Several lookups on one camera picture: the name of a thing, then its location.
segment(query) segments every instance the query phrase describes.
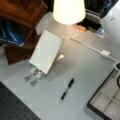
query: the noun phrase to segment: white lamp shade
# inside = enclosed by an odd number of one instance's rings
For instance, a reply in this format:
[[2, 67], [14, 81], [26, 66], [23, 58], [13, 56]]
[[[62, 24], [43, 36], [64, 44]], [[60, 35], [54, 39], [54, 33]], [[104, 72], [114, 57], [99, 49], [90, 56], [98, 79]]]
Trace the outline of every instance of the white lamp shade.
[[54, 19], [61, 24], [74, 24], [85, 17], [84, 0], [55, 0]]

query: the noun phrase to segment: white desk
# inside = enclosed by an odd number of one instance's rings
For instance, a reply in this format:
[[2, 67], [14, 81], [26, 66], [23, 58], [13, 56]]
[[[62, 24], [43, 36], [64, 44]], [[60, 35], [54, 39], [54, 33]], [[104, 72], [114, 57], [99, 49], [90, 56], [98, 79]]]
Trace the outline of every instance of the white desk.
[[[51, 25], [53, 33], [64, 36], [58, 23], [54, 22], [54, 25]], [[90, 31], [79, 32], [77, 37], [99, 50], [111, 50], [108, 40]], [[114, 52], [112, 51], [113, 57], [119, 57], [118, 52]], [[92, 113], [86, 104], [112, 71], [113, 61], [69, 39], [65, 40], [60, 53], [65, 55], [64, 60], [32, 87], [24, 80], [30, 70], [28, 61], [8, 66], [3, 48], [0, 48], [0, 80], [42, 120], [101, 119]], [[59, 99], [71, 78], [75, 79], [75, 83], [64, 101], [59, 104]]]

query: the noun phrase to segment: cable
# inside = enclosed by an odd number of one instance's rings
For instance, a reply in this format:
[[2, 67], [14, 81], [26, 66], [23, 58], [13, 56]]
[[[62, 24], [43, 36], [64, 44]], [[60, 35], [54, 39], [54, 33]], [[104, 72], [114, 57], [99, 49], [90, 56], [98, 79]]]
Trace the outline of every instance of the cable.
[[109, 51], [106, 51], [106, 50], [99, 51], [99, 50], [97, 50], [97, 49], [95, 49], [95, 48], [93, 48], [93, 47], [85, 44], [84, 42], [82, 42], [82, 41], [80, 41], [80, 40], [78, 40], [78, 39], [76, 39], [76, 38], [72, 38], [72, 37], [70, 37], [70, 38], [71, 38], [72, 40], [75, 40], [75, 41], [81, 43], [82, 45], [86, 46], [87, 48], [90, 48], [90, 49], [92, 49], [93, 51], [101, 54], [101, 55], [104, 56], [105, 58], [108, 58], [108, 59], [113, 60], [114, 62], [117, 62], [116, 59], [114, 59], [113, 57], [110, 56], [110, 52], [109, 52]]

